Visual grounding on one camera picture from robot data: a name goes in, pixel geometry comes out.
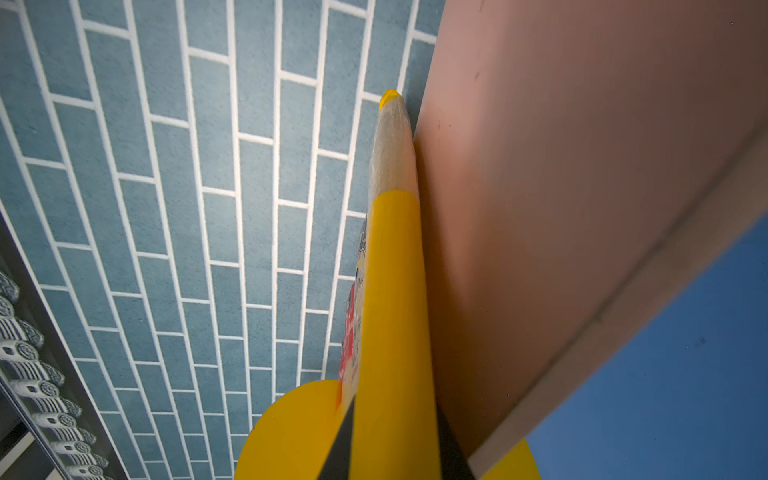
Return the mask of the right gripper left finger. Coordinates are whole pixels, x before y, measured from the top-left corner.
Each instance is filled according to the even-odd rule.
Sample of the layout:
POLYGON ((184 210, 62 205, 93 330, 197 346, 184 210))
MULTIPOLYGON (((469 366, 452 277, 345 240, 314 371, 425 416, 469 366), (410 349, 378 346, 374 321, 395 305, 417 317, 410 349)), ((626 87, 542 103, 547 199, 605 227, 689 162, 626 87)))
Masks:
POLYGON ((351 465, 351 445, 354 430, 355 402, 352 401, 343 418, 318 480, 348 480, 351 465))

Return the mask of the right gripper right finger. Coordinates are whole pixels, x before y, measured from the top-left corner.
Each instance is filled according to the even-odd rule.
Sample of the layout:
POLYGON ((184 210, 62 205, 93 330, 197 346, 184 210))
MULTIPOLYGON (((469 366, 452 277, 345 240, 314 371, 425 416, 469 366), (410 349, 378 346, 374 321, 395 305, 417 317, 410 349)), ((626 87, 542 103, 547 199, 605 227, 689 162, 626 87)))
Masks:
POLYGON ((437 406, 438 440, 443 480, 474 480, 467 460, 440 406, 437 406))

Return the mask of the yellow Pastatime spaghetti pack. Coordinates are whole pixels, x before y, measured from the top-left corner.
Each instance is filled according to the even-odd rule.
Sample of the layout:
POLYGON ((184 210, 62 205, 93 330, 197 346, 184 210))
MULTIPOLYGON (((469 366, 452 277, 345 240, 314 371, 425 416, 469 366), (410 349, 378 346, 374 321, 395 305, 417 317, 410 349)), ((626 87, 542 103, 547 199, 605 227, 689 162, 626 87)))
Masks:
POLYGON ((339 382, 349 478, 441 478, 415 148, 395 90, 379 102, 339 382))

